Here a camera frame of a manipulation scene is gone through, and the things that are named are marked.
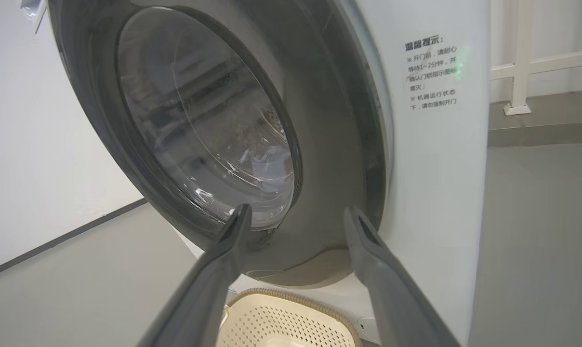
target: washing machine door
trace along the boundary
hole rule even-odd
[[[377,226],[385,156],[370,74],[337,10],[306,0],[50,0],[75,93],[146,199],[202,249],[250,203],[244,273],[351,272],[344,207]]]

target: white washing machine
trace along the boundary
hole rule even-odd
[[[49,0],[73,89],[197,256],[234,207],[238,292],[277,288],[379,342],[342,214],[360,207],[467,345],[488,123],[488,2]]]

